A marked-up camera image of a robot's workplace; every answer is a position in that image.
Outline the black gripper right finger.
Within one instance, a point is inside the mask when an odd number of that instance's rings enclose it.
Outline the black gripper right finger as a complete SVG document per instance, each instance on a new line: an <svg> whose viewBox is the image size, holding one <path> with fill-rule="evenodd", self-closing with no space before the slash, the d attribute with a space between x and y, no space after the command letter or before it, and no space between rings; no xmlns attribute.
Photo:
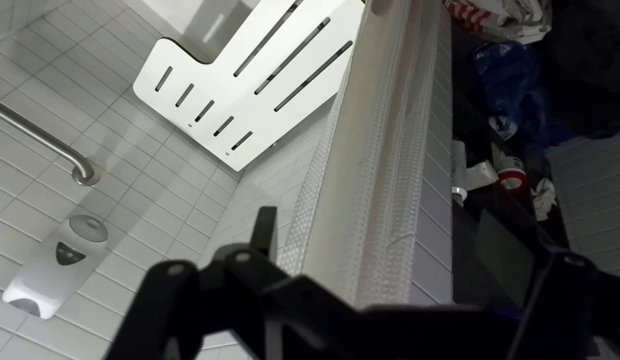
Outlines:
<svg viewBox="0 0 620 360"><path fill-rule="evenodd" d="M594 279L595 265L589 259L555 252L534 285L507 360L583 360Z"/></svg>

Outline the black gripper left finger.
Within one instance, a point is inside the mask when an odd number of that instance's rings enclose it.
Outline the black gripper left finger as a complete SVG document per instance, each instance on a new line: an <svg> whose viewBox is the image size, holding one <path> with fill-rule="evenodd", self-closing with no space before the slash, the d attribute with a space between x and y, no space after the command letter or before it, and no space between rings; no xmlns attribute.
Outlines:
<svg viewBox="0 0 620 360"><path fill-rule="evenodd" d="M197 268L186 259L154 263L111 337L106 360L193 360L201 337L187 326Z"/></svg>

